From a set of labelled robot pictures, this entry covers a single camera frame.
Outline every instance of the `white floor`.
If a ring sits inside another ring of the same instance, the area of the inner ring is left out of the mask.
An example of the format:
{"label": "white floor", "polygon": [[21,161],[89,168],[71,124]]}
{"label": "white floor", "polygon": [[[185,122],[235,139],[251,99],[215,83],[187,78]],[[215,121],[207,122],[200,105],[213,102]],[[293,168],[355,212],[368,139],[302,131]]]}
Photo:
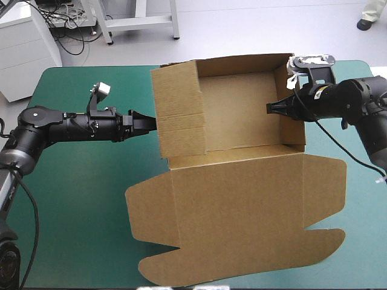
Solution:
{"label": "white floor", "polygon": [[[387,66],[387,13],[369,31],[360,31],[365,0],[177,0],[181,39],[169,28],[114,34],[114,45],[101,37],[80,56],[61,50],[64,66],[157,65],[235,54],[292,52],[329,53],[338,60],[359,59]],[[169,0],[149,0],[148,14],[168,12]],[[131,13],[127,0],[105,0],[108,14]],[[66,40],[71,51],[80,43]],[[28,100],[0,98],[6,131],[16,126]]]}

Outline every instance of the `person's leg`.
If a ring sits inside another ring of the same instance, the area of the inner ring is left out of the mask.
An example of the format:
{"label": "person's leg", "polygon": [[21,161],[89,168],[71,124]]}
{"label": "person's leg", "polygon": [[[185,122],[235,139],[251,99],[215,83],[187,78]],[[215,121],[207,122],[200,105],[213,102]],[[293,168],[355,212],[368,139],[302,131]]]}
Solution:
{"label": "person's leg", "polygon": [[360,30],[369,30],[375,21],[378,21],[387,0],[368,0],[362,18],[357,23],[357,28]]}
{"label": "person's leg", "polygon": [[380,18],[387,0],[368,0],[362,14],[362,19],[375,22]]}

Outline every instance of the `open cardboard box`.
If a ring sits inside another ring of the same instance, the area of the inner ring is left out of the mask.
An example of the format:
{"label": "open cardboard box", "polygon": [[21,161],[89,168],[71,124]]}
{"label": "open cardboard box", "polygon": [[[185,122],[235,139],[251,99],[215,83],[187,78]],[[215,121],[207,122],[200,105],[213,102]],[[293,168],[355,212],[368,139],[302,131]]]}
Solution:
{"label": "open cardboard box", "polygon": [[133,236],[179,247],[140,272],[187,286],[311,265],[340,229],[305,230],[345,203],[346,164],[304,154],[304,124],[267,115],[288,97],[291,54],[196,60],[152,72],[158,135],[170,171],[126,192]]}

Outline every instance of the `person's shoe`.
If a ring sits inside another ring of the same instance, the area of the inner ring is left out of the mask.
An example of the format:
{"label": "person's shoe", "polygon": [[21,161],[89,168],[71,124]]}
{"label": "person's shoe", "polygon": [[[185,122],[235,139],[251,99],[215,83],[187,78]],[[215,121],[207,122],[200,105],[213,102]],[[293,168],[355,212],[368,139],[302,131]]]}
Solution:
{"label": "person's shoe", "polygon": [[360,30],[363,30],[363,31],[369,30],[371,28],[372,24],[373,24],[372,21],[361,19],[357,23],[357,28]]}

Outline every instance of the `white table frame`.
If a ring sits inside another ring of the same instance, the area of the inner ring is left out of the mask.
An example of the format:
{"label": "white table frame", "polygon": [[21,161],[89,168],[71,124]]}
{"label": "white table frame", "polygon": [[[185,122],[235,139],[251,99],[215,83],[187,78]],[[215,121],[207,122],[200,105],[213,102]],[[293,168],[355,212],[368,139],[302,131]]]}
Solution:
{"label": "white table frame", "polygon": [[176,0],[170,0],[171,13],[163,16],[146,16],[146,1],[136,0],[135,17],[124,19],[107,19],[101,0],[92,0],[98,23],[106,43],[113,44],[112,32],[127,30],[142,30],[160,27],[172,27],[174,39],[180,38]]}

